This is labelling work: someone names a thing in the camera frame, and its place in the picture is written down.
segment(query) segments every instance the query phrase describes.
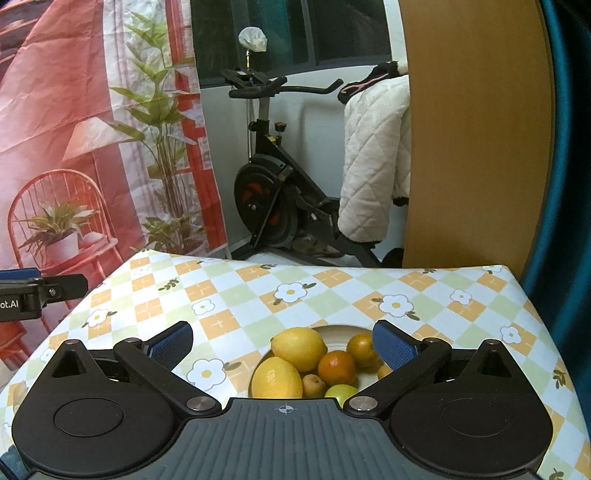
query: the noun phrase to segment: exercise bike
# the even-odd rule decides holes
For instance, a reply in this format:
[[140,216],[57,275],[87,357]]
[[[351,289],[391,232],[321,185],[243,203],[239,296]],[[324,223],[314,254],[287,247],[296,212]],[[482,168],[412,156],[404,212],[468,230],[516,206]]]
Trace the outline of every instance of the exercise bike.
[[[343,80],[316,88],[286,86],[284,76],[271,80],[264,73],[248,69],[224,69],[221,74],[234,87],[230,98],[259,100],[258,117],[248,125],[249,132],[255,134],[254,149],[234,182],[236,208],[252,236],[247,248],[233,256],[246,258],[265,247],[285,249],[299,231],[304,231],[345,255],[353,255],[363,267],[381,267],[372,252],[375,243],[353,242],[339,231],[339,199],[327,196],[281,146],[287,124],[276,122],[276,134],[269,132],[272,97],[284,92],[327,95],[343,85]],[[306,261],[330,265],[319,259]]]

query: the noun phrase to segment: white pot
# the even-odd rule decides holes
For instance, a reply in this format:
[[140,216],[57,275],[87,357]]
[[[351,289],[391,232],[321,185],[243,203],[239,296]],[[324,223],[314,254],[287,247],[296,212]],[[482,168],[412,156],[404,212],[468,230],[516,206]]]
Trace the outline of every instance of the white pot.
[[78,234],[71,233],[61,240],[45,246],[47,261],[60,264],[78,255]]

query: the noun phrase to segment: checkered tablecloth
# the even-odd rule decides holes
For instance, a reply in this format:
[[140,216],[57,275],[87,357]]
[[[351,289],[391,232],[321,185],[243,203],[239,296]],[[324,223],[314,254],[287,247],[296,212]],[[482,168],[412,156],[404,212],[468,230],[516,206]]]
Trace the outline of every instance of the checkered tablecloth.
[[179,320],[194,346],[174,372],[225,404],[244,396],[269,340],[293,326],[371,328],[387,319],[418,339],[456,348],[502,339],[544,402],[554,437],[539,474],[591,478],[591,446],[573,384],[553,341],[504,267],[451,270],[260,265],[143,251],[92,291],[15,374],[0,395],[0,440],[12,443],[14,411],[67,338],[89,349],[148,339]]

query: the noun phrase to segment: wooden panel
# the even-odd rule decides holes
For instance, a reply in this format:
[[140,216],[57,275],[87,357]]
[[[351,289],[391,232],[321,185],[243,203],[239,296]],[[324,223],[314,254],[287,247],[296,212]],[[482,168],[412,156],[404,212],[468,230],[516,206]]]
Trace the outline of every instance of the wooden panel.
[[553,143],[536,0],[400,0],[412,108],[405,267],[505,264],[519,277]]

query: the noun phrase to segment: orange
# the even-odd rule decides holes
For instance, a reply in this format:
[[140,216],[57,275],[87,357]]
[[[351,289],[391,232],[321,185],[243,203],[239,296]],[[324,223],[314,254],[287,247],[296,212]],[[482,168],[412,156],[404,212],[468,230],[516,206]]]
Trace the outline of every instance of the orange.
[[328,352],[318,363],[318,376],[331,387],[352,385],[355,382],[355,360],[342,350]]
[[371,333],[360,333],[355,335],[347,343],[347,353],[349,353],[355,364],[359,368],[369,368],[377,365],[380,361],[378,354],[372,344]]

